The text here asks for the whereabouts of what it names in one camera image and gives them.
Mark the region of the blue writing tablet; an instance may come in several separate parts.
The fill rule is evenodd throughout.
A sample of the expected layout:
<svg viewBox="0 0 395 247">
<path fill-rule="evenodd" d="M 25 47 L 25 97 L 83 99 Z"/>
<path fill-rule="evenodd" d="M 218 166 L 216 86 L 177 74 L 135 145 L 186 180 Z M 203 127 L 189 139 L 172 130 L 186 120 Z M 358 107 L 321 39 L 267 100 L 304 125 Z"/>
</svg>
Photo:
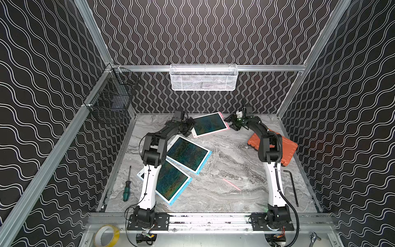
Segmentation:
<svg viewBox="0 0 395 247">
<path fill-rule="evenodd" d="M 167 160 L 180 165 L 196 175 L 201 173 L 212 151 L 191 140 L 176 135 L 167 147 Z"/>
<path fill-rule="evenodd" d="M 156 194 L 169 205 L 173 205 L 191 182 L 190 175 L 166 161 L 159 171 Z"/>
</svg>

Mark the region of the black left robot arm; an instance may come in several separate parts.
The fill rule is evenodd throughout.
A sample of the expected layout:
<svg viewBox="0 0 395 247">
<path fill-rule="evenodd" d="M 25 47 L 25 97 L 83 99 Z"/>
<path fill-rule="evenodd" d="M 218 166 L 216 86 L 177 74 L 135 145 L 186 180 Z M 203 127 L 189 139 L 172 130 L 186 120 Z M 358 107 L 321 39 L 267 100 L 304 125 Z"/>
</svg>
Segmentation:
<svg viewBox="0 0 395 247">
<path fill-rule="evenodd" d="M 168 141 L 177 134 L 188 137 L 194 124 L 193 118 L 179 109 L 175 111 L 172 119 L 166 121 L 162 129 L 145 135 L 141 151 L 144 164 L 143 188 L 132 217 L 137 225 L 144 228 L 154 225 L 156 186 L 160 169 L 166 162 Z"/>
</svg>

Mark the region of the pink framed writing tablet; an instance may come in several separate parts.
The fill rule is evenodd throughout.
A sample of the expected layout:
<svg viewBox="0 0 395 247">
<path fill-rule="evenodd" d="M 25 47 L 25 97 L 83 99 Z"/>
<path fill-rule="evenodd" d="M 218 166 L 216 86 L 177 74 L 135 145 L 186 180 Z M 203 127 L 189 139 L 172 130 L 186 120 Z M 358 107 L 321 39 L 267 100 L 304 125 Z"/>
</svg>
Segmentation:
<svg viewBox="0 0 395 247">
<path fill-rule="evenodd" d="M 220 112 L 195 117 L 193 120 L 195 122 L 192 129 L 194 138 L 229 129 L 229 125 L 224 121 L 223 114 Z"/>
</svg>

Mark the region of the pink stylus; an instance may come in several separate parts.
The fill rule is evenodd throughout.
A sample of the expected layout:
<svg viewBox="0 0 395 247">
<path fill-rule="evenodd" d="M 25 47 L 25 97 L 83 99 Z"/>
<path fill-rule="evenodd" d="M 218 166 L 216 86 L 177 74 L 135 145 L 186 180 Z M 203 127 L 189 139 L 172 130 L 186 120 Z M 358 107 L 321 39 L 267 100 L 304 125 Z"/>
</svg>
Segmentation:
<svg viewBox="0 0 395 247">
<path fill-rule="evenodd" d="M 241 189 L 239 187 L 237 187 L 236 185 L 234 185 L 233 183 L 231 183 L 230 181 L 226 180 L 225 178 L 222 179 L 224 182 L 226 182 L 227 184 L 229 184 L 230 186 L 232 186 L 233 188 L 235 188 L 238 191 L 241 191 Z"/>
</svg>

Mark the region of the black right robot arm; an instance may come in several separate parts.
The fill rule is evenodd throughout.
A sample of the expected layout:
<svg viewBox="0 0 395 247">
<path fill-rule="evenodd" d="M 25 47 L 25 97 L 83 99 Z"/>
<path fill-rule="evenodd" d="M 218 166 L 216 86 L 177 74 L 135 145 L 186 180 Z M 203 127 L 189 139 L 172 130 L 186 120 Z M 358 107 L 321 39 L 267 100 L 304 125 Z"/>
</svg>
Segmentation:
<svg viewBox="0 0 395 247">
<path fill-rule="evenodd" d="M 270 228 L 280 228 L 291 220 L 290 203 L 285 198 L 281 181 L 282 136 L 270 130 L 263 121 L 252 114 L 251 107 L 231 114 L 224 119 L 235 131 L 253 130 L 259 137 L 258 157 L 263 163 L 269 188 L 266 222 Z"/>
</svg>

